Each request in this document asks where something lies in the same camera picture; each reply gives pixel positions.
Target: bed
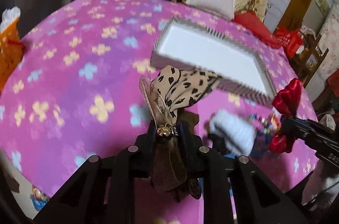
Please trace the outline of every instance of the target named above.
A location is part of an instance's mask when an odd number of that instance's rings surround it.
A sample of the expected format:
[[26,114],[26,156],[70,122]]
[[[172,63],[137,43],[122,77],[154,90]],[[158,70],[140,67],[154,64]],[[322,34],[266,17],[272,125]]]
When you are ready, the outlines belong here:
[[[296,77],[282,49],[272,49],[241,25],[207,12],[164,0],[75,0],[23,38],[28,51],[0,99],[0,147],[37,188],[53,196],[89,156],[115,155],[146,132],[150,115],[138,82],[148,73],[156,76],[151,51],[174,15],[224,32],[257,51],[277,91]],[[189,108],[199,114],[195,133],[206,145],[211,142],[204,125],[221,108],[245,117],[273,111],[214,90]],[[298,116],[316,120],[304,89]],[[255,163],[286,192],[316,161],[314,151],[298,140],[292,153],[266,154]],[[187,197],[177,204],[170,194],[152,191],[149,181],[136,183],[137,223],[202,223],[202,198]]]

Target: metal screw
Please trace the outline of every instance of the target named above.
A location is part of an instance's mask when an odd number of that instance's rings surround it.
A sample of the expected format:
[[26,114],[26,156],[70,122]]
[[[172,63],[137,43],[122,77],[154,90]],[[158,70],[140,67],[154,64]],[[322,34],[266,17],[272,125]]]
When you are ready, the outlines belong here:
[[129,146],[129,147],[128,147],[128,151],[129,151],[129,152],[136,152],[136,151],[138,151],[138,149],[139,149],[139,148],[138,148],[137,146]]
[[239,162],[246,164],[246,163],[249,162],[249,158],[247,156],[242,155],[242,156],[239,157]]
[[92,155],[90,158],[88,158],[88,161],[90,161],[91,163],[95,163],[99,160],[99,156],[97,155]]
[[210,148],[206,146],[201,146],[199,150],[203,153],[208,153],[210,151]]

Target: leopard print scarf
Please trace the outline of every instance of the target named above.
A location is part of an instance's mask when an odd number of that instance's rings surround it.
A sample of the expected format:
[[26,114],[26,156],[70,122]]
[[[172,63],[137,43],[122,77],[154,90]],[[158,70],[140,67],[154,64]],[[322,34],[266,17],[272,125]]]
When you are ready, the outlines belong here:
[[[165,123],[175,125],[178,109],[190,107],[211,93],[218,85],[219,78],[214,72],[197,69],[181,71],[168,65],[149,88],[143,78],[139,86],[159,127]],[[151,179],[157,192],[174,190],[187,180],[176,137],[156,143]]]
[[177,110],[190,107],[211,93],[219,79],[220,76],[212,71],[182,71],[168,65],[159,72],[152,84],[165,101],[175,124]]

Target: plastic bag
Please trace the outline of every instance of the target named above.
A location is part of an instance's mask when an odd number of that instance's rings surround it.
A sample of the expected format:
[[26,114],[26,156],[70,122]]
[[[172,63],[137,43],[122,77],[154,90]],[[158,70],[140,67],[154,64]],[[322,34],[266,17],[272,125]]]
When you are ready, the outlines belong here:
[[17,23],[20,9],[6,9],[0,25],[0,91],[10,74],[22,60],[23,44],[20,42]]

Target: orange basket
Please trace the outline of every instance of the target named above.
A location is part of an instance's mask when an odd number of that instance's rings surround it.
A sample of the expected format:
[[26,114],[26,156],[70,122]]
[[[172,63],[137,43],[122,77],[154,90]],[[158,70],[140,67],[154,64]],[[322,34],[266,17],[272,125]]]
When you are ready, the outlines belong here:
[[0,34],[0,92],[5,82],[21,62],[23,55],[23,44],[20,42],[17,24],[19,18],[9,25]]

